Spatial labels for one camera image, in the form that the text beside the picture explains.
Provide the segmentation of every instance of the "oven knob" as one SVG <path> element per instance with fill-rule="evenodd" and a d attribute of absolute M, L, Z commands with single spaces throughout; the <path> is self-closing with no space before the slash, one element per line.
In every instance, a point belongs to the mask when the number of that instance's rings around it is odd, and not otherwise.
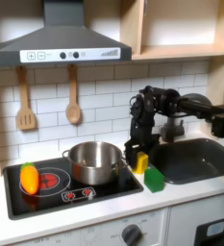
<path fill-rule="evenodd" d="M 65 58 L 66 58 L 66 54 L 65 54 L 64 52 L 61 52 L 60 57 L 61 57 L 62 59 L 65 59 Z"/>
<path fill-rule="evenodd" d="M 78 59 L 78 58 L 79 58 L 79 53 L 78 53 L 78 52 L 74 52 L 73 57 L 74 57 L 75 59 Z"/>
<path fill-rule="evenodd" d="M 137 225 L 130 225 L 122 232 L 122 238 L 126 245 L 135 245 L 142 237 L 142 232 Z"/>

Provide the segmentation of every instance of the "sponge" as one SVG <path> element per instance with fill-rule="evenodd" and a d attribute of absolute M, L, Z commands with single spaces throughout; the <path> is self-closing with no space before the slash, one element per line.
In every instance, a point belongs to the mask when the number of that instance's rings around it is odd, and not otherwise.
<path fill-rule="evenodd" d="M 158 192 L 163 190 L 164 175 L 157 169 L 145 170 L 144 183 L 152 192 Z"/>
<path fill-rule="evenodd" d="M 148 156 L 143 152 L 137 153 L 137 167 L 132 171 L 137 174 L 143 174 L 148 168 Z"/>

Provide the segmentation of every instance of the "pot handle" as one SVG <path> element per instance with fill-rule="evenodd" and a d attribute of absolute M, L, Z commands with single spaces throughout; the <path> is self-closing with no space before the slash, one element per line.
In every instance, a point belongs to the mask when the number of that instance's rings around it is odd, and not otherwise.
<path fill-rule="evenodd" d="M 68 151 L 68 150 L 63 151 L 63 152 L 62 152 L 62 157 L 63 157 L 64 159 L 70 161 L 70 158 L 69 158 L 69 157 L 66 157 L 66 156 L 64 155 L 65 153 L 69 153 L 69 151 Z"/>
<path fill-rule="evenodd" d="M 121 157 L 121 159 L 124 160 L 124 161 L 122 161 L 122 164 L 121 164 L 122 167 L 121 168 L 127 168 L 129 164 L 127 163 L 126 159 L 124 157 Z"/>

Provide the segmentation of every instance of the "sink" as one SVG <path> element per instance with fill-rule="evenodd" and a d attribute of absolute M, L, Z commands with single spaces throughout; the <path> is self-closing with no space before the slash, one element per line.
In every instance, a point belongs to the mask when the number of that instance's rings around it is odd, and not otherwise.
<path fill-rule="evenodd" d="M 224 175 L 224 147 L 206 138 L 158 145 L 149 157 L 165 181 L 175 185 Z"/>

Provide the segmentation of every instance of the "red burner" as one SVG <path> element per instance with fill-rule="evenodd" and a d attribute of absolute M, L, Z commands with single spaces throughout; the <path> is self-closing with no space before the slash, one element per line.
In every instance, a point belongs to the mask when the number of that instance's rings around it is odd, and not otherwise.
<path fill-rule="evenodd" d="M 91 193 L 91 190 L 90 190 L 90 189 L 86 189 L 86 190 L 85 190 L 85 195 L 86 195 L 86 196 L 89 196 L 90 193 Z"/>
<path fill-rule="evenodd" d="M 69 200 L 71 200 L 75 197 L 74 193 L 68 193 L 66 196 Z"/>
<path fill-rule="evenodd" d="M 57 186 L 60 178 L 52 173 L 40 174 L 39 176 L 39 188 L 48 189 Z"/>

